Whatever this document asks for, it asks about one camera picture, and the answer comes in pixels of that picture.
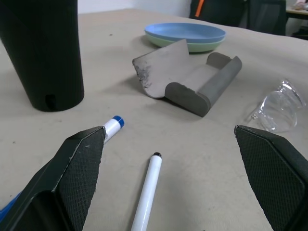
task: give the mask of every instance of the black chair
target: black chair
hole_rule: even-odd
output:
[[[285,35],[285,0],[192,0],[190,18],[225,26]]]
[[[200,14],[200,0],[192,0],[190,18],[226,26],[239,26],[245,11],[245,0],[204,0]]]
[[[249,0],[247,29],[285,35],[285,0]]]

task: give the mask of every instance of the white marker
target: white marker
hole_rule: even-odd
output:
[[[161,154],[154,153],[150,159],[131,231],[146,231],[147,229],[161,165]]]
[[[122,117],[116,115],[107,123],[105,123],[104,127],[106,130],[105,143],[110,140],[120,129],[124,126],[124,120]]]

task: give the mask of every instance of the stacked plates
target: stacked plates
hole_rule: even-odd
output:
[[[214,50],[226,37],[222,29],[192,23],[153,24],[145,28],[145,34],[150,42],[159,47],[186,39],[189,52]]]

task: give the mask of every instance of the transparent plastic object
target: transparent plastic object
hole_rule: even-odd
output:
[[[306,102],[296,88],[289,80],[284,79],[245,121],[255,123],[254,127],[266,131],[286,132],[297,125],[296,113],[305,107]]]

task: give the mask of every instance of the beige table surface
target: beige table surface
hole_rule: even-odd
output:
[[[286,12],[287,13],[296,13],[296,14],[303,14],[303,15],[308,15],[308,11],[306,10],[295,10],[292,8],[292,6],[287,6],[287,9],[286,9]]]
[[[272,230],[248,183],[233,128],[280,78],[290,78],[306,93],[308,42],[218,26],[228,35],[217,51],[239,56],[243,68],[200,118],[145,96],[136,78],[132,59],[156,49],[143,29],[161,22],[207,24],[139,10],[81,15],[85,98],[64,112],[31,107],[0,45],[0,207],[26,186],[65,138],[120,115],[126,125],[104,148],[85,231],[130,230],[154,152],[162,153],[163,165],[149,231]],[[201,65],[207,56],[190,58]],[[286,134],[306,157],[307,118],[303,112],[299,125]]]

